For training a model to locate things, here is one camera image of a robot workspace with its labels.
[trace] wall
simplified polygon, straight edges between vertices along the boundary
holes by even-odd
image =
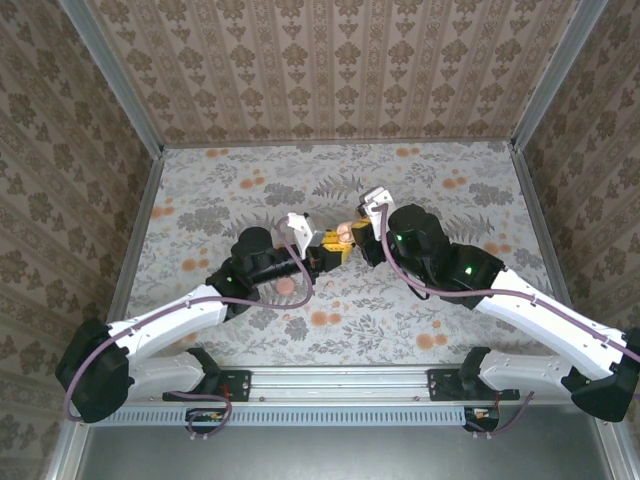
[[[575,307],[623,330],[640,326],[637,1],[609,2],[525,158]]]
[[[0,3],[0,478],[46,471],[75,327],[105,317],[150,158],[55,1]]]
[[[90,0],[172,145],[510,136],[575,0]]]

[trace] purple cable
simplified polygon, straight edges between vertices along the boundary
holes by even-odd
[[[229,421],[229,419],[231,418],[231,414],[233,413],[233,406],[231,405],[231,402],[229,401],[228,398],[225,397],[220,397],[218,395],[206,395],[206,394],[202,394],[202,395],[195,395],[192,393],[183,393],[183,392],[169,392],[171,393],[171,395],[175,395],[176,397],[181,397],[181,398],[186,398],[189,400],[213,400],[214,402],[224,402],[226,405],[226,412],[225,412],[225,416],[224,418],[220,421],[220,423],[218,424],[217,427],[215,427],[211,432],[207,433],[206,435],[208,437],[211,437],[213,435],[215,435],[216,433],[218,433],[220,430],[222,430],[222,427],[225,426],[225,424]],[[199,435],[196,432],[194,432],[193,430],[193,421],[195,418],[205,415],[207,412],[191,412],[191,416],[189,417],[189,423],[187,424],[187,430],[189,430],[189,433],[191,433],[192,435]]]
[[[600,332],[598,332],[597,330],[594,330],[593,328],[591,328],[591,327],[589,327],[587,325],[584,325],[579,320],[576,320],[571,315],[567,315],[565,312],[563,312],[559,308],[551,305],[550,303],[545,302],[544,300],[537,299],[534,295],[529,295],[527,293],[518,292],[517,290],[505,290],[505,289],[489,289],[489,288],[487,288],[487,289],[483,289],[483,290],[469,290],[469,291],[461,291],[461,292],[450,292],[450,291],[447,291],[447,290],[440,290],[440,289],[437,289],[437,288],[425,287],[424,285],[422,285],[421,283],[415,281],[411,277],[408,277],[402,271],[402,269],[398,266],[398,264],[395,262],[393,257],[391,256],[391,250],[389,249],[389,242],[387,240],[387,213],[389,211],[389,206],[387,204],[380,205],[379,207],[374,208],[373,211],[382,212],[382,223],[380,225],[380,236],[381,236],[381,241],[382,241],[382,249],[384,250],[384,255],[387,258],[387,262],[389,262],[389,265],[391,266],[393,271],[396,272],[396,274],[402,280],[404,280],[405,283],[411,285],[416,290],[424,292],[424,293],[428,293],[429,295],[436,295],[438,297],[457,297],[457,298],[459,298],[459,297],[485,297],[485,296],[489,296],[490,297],[492,295],[508,295],[508,296],[512,296],[512,297],[522,298],[522,299],[527,300],[529,302],[535,302],[536,305],[540,305],[541,307],[546,308],[547,310],[549,310],[551,313],[555,313],[560,318],[562,318],[563,320],[566,320],[567,322],[569,322],[574,327],[579,328],[580,330],[582,330],[582,331],[588,333],[589,335],[591,335],[593,338],[595,338],[597,340],[600,340],[604,344],[610,345],[615,350],[618,350],[619,352],[622,352],[624,355],[626,355],[629,358],[631,358],[631,359],[635,360],[636,362],[640,363],[640,355],[638,355],[637,353],[632,352],[631,350],[629,350],[628,348],[620,345],[619,343],[612,342],[609,339],[609,337],[607,337],[605,335],[602,335]]]
[[[294,303],[292,305],[274,305],[270,303],[260,303],[260,302],[254,302],[252,300],[245,300],[243,298],[210,296],[210,297],[202,297],[202,298],[197,298],[195,300],[190,300],[189,304],[197,305],[199,303],[214,301],[214,302],[236,303],[240,305],[249,305],[252,307],[270,308],[272,310],[294,310],[296,308],[300,308],[306,305],[309,302],[309,300],[311,300],[311,297],[313,297],[313,282],[311,280],[311,276],[309,275],[309,272],[307,272],[307,269],[304,268],[302,260],[300,259],[300,257],[298,257],[298,254],[293,250],[293,248],[291,248],[291,245],[287,241],[284,233],[282,233],[281,226],[284,223],[286,223],[287,220],[288,220],[287,217],[283,217],[278,221],[278,223],[276,224],[276,232],[278,232],[280,241],[282,242],[284,247],[287,249],[287,252],[289,252],[289,255],[291,255],[291,258],[293,258],[293,261],[298,266],[298,269],[300,270],[300,272],[302,272],[304,281],[307,284],[307,295],[303,300],[301,300],[298,303]],[[114,335],[113,337],[110,337],[108,340],[105,340],[103,343],[101,343],[100,346],[98,346],[98,348],[96,348],[93,352],[91,352],[91,354],[86,358],[86,360],[82,362],[82,365],[80,365],[80,368],[78,368],[78,371],[73,376],[73,379],[69,383],[69,388],[67,388],[67,393],[64,396],[64,403],[62,408],[64,410],[64,414],[67,417],[67,419],[72,422],[82,421],[82,417],[77,417],[73,413],[71,413],[71,399],[73,397],[73,393],[76,390],[76,387],[78,386],[78,382],[80,381],[80,378],[82,378],[82,375],[84,375],[87,368],[89,368],[89,365],[91,365],[91,363],[98,357],[98,355],[100,355],[105,349],[107,349],[110,345],[113,345],[114,343],[116,343],[121,338],[129,334],[132,334],[134,331],[141,329],[145,325],[149,325],[151,322],[154,322],[159,318],[169,315],[170,313],[177,312],[178,310],[182,310],[183,308],[189,308],[189,307],[187,306],[186,303],[185,304],[181,303],[178,305],[174,305],[172,307],[168,307],[164,310],[161,310],[158,313],[155,313],[150,317],[145,318],[144,320],[136,323],[135,326],[126,328],[120,333]]]
[[[487,432],[484,428],[482,428],[477,423],[473,423],[468,420],[467,420],[467,425],[472,426],[473,428],[478,430],[478,432],[480,433],[484,433],[487,437],[489,436],[493,437],[494,435],[500,435],[501,433],[506,433],[513,428],[513,426],[518,422],[518,420],[520,420],[520,417],[522,417],[522,414],[531,403],[531,400],[533,400],[533,395],[534,395],[534,392],[531,392],[529,393],[529,395],[527,395],[527,398],[525,398],[524,403],[520,407],[520,410],[518,410],[518,413],[515,414],[515,416],[509,421],[509,423],[507,423],[504,427],[500,427],[497,430],[494,430],[493,432]]]

